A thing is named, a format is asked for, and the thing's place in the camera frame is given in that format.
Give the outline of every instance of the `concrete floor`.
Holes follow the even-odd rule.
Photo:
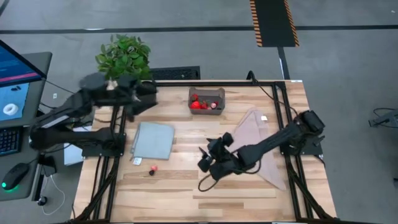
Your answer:
[[[296,26],[398,24],[394,0],[290,0]],[[251,25],[242,0],[13,0],[0,30]],[[159,32],[139,35],[152,48],[151,67],[199,65],[202,79],[281,79],[275,48],[256,47],[253,31]],[[0,35],[18,52],[51,51],[49,80],[69,90],[94,72],[94,56],[109,34]],[[396,108],[398,30],[298,31],[299,48],[285,49],[291,79],[304,81],[310,106],[326,124],[323,150],[337,214],[344,220],[396,223],[396,130],[370,128],[377,107]],[[52,94],[58,93],[56,100]],[[46,85],[42,101],[58,106],[68,93]],[[57,159],[62,161],[62,153]],[[70,217],[81,165],[62,167],[57,185],[68,196],[45,216],[30,198],[0,202],[1,223],[54,223]],[[44,193],[55,209],[53,185]],[[16,210],[23,212],[16,215]]]

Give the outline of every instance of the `red fruit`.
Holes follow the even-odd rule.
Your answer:
[[[201,104],[200,108],[201,108],[201,109],[207,110],[207,103],[204,101],[204,102]]]
[[[191,109],[201,109],[199,101],[195,101],[191,104]]]
[[[192,101],[197,101],[198,100],[198,95],[194,94],[191,96]]]

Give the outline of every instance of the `desk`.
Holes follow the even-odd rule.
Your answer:
[[[303,83],[286,81],[286,87],[290,105],[299,112],[307,110],[308,102]],[[257,175],[231,174],[222,179],[214,189],[208,192],[198,191],[198,181],[205,176],[197,167],[197,162],[201,159],[198,146],[206,148],[206,138],[218,138],[225,132],[232,132],[246,111],[252,107],[259,108],[268,117],[270,134],[279,130],[274,101],[258,86],[223,88],[226,93],[226,108],[220,116],[190,114],[187,107],[189,87],[158,87],[159,104],[137,116],[136,122],[126,123],[127,144],[125,156],[120,159],[111,222],[295,220],[290,191],[281,191]],[[272,94],[271,87],[264,89]],[[95,116],[110,120],[111,112],[111,108],[101,108]],[[140,121],[174,126],[175,141],[168,161],[143,159],[140,166],[134,166],[129,161],[131,143]],[[106,126],[107,124],[94,122],[93,129]],[[283,156],[278,149],[271,153],[274,154],[280,174],[289,188]],[[335,216],[323,164],[313,156],[302,156],[302,160],[309,191],[327,213]],[[76,214],[80,214],[90,202],[96,163],[97,158],[87,159],[83,163],[74,203]],[[151,177],[148,172],[154,164],[158,165],[159,170]],[[107,199],[107,195],[104,195],[100,218],[104,217]],[[305,207],[299,190],[298,199],[304,217]]]
[[[48,73],[52,54],[50,52],[34,53],[22,55],[30,63],[35,65],[45,74]],[[37,81],[29,84],[27,98],[25,101],[24,112],[22,118],[9,121],[1,121],[0,128],[27,126],[36,116],[39,108],[40,99],[44,89],[45,81]],[[0,179],[8,173],[16,164],[20,162],[29,162],[36,158],[39,153],[29,147],[29,128],[25,128],[23,132],[23,140],[21,151],[16,154],[0,157]],[[33,180],[36,174],[37,161],[30,163],[30,168],[26,176],[20,182],[17,189],[12,192],[6,192],[0,189],[0,201],[15,200],[26,198],[32,191]]]

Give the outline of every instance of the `wooden tabletop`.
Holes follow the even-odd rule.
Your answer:
[[[286,85],[290,105],[299,112],[307,110],[308,102],[303,83],[286,82]],[[136,116],[134,123],[126,122],[127,144],[119,165],[112,222],[295,220],[285,162],[278,148],[270,153],[274,154],[288,190],[281,191],[258,175],[231,174],[222,179],[215,188],[207,192],[198,191],[198,182],[206,175],[197,167],[201,159],[198,146],[206,149],[206,138],[218,138],[225,132],[233,132],[246,111],[253,107],[268,117],[270,135],[279,130],[274,102],[259,87],[223,88],[226,92],[226,108],[220,116],[190,114],[187,107],[188,87],[160,87],[157,94],[159,104]],[[264,89],[272,95],[270,87]],[[111,112],[111,108],[101,108],[97,110],[96,118],[110,120]],[[140,121],[169,124],[175,128],[174,144],[168,161],[143,159],[140,166],[132,164],[129,151]],[[105,126],[107,124],[95,122],[93,130]],[[83,163],[74,203],[77,215],[90,202],[97,159],[90,158]],[[302,160],[309,191],[327,213],[335,216],[323,164],[313,156],[302,156]],[[154,176],[148,174],[152,165],[159,168]],[[104,217],[107,193],[103,198],[100,217]],[[298,198],[302,216],[305,216],[299,190]]]

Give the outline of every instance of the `potted plant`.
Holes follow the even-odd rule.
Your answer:
[[[155,87],[152,81],[152,74],[148,66],[150,48],[140,37],[128,37],[127,35],[111,35],[111,43],[101,45],[101,53],[95,56],[98,63],[98,70],[105,73],[107,80],[115,80],[122,74],[133,76],[142,85]]]

